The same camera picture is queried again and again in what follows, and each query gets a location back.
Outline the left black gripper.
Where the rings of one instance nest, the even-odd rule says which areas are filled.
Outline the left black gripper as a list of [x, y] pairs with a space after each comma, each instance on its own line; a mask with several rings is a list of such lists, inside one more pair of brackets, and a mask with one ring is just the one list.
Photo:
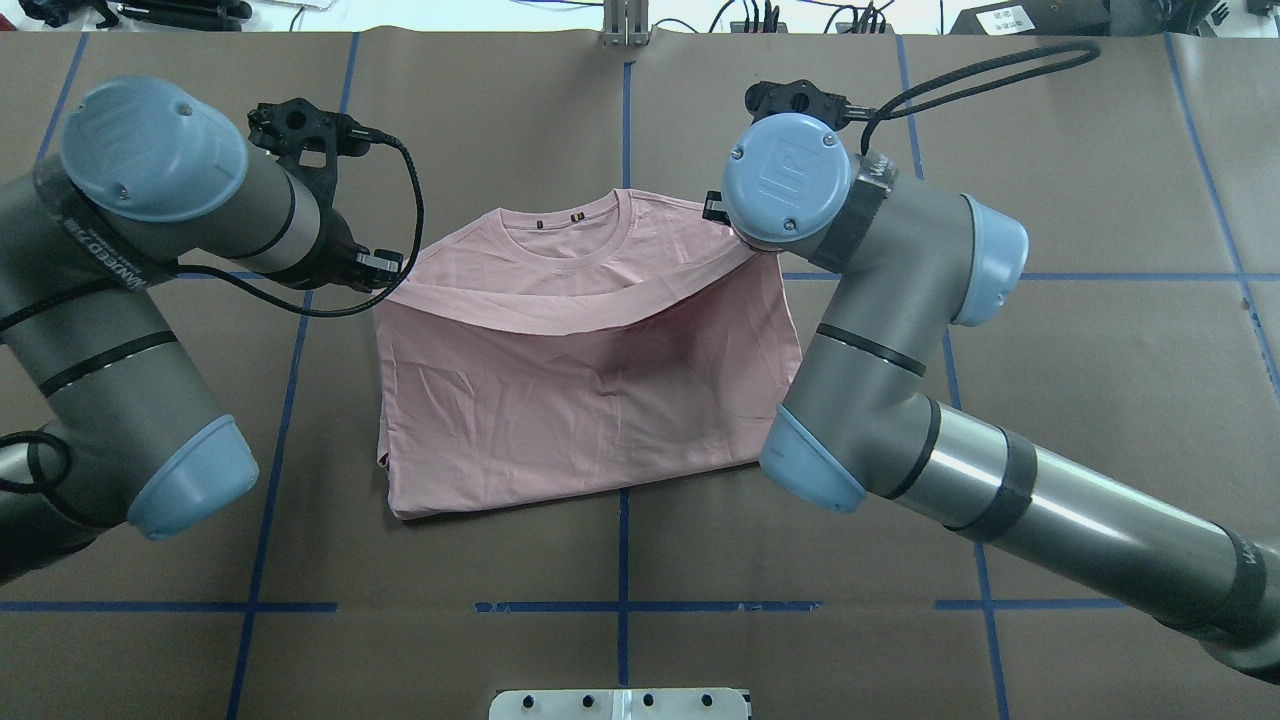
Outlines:
[[393, 291], [404, 278], [406, 256], [392, 250], [364, 251], [343, 215], [323, 209], [317, 238], [305, 256], [305, 288], [334, 284], [360, 293]]

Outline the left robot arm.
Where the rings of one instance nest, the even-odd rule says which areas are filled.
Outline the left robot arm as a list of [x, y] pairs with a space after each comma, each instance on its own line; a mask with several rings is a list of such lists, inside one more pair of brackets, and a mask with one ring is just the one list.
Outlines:
[[195, 250], [291, 290], [367, 295], [407, 279], [408, 254], [355, 241], [333, 205], [337, 159], [404, 143], [297, 97], [262, 102], [242, 136], [178, 85], [125, 76], [91, 90], [58, 152], [3, 186], [3, 345], [52, 420], [3, 437], [3, 580], [13, 582], [128, 524], [164, 541], [250, 492], [259, 465], [150, 296], [183, 274], [218, 278], [320, 318], [232, 273], [184, 264]]

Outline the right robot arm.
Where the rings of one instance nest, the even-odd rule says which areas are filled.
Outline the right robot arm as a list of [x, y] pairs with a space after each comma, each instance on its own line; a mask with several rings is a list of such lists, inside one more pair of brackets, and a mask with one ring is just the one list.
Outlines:
[[781, 400], [763, 471], [852, 512], [874, 495], [1138, 610], [1220, 664], [1276, 683], [1277, 546], [1106, 477], [931, 396], [952, 325], [995, 316], [1021, 279], [1027, 229], [817, 118], [753, 122], [721, 181], [732, 229], [838, 283]]

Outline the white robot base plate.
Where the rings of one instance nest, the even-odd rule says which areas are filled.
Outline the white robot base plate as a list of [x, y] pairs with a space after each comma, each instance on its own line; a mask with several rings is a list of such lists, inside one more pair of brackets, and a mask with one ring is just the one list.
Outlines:
[[749, 691], [730, 687], [502, 691], [489, 719], [753, 719]]

